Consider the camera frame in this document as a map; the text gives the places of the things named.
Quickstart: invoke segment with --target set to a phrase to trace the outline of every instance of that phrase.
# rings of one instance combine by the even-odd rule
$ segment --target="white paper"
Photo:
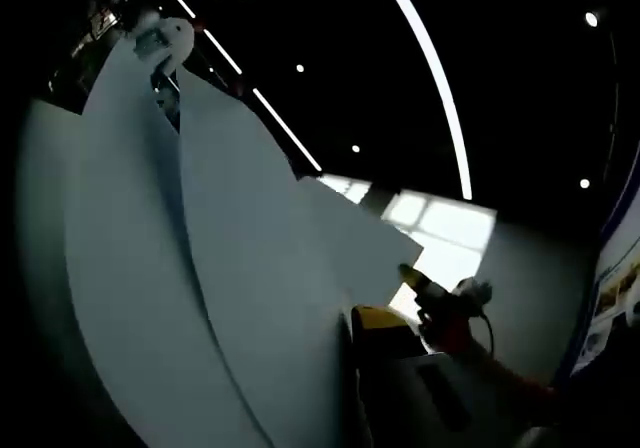
[[[66,258],[75,313],[107,390],[151,448],[263,448],[198,298],[177,133],[125,42],[109,56],[83,118]]]
[[[387,306],[401,283],[398,265],[413,266],[422,247],[313,178],[298,182],[336,279],[352,304]]]
[[[183,70],[193,260],[222,350],[278,448],[340,446],[337,287],[285,155],[245,105]]]

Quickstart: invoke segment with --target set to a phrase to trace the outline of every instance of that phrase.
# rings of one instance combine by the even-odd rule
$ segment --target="recessed light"
[[[594,13],[587,13],[584,15],[584,19],[590,27],[595,28],[598,26],[598,17]]]

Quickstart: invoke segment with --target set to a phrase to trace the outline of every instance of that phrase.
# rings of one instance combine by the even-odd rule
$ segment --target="poster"
[[[598,299],[593,319],[573,373],[593,361],[607,346],[613,331],[623,329],[627,320],[628,297],[640,284],[640,238],[617,263],[608,267],[596,281]]]

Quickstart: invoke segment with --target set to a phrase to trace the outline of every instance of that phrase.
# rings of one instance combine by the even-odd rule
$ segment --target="black ceiling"
[[[325,172],[462,198],[440,95],[395,0],[185,1]],[[599,226],[638,139],[630,1],[412,0],[451,86],[474,203],[554,227]],[[185,16],[175,0],[146,2]],[[597,29],[584,21],[589,10],[604,10]],[[197,48],[204,61],[190,68],[209,76],[211,63],[235,77],[202,35]],[[616,85],[621,133],[603,183]],[[248,103],[297,171],[313,173],[255,98]]]

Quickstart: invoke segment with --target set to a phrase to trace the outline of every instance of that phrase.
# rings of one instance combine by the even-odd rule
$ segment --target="white wall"
[[[576,328],[591,283],[588,247],[500,220],[476,277],[494,286],[486,306],[496,358],[521,375],[553,379]],[[484,323],[474,336],[488,346]]]

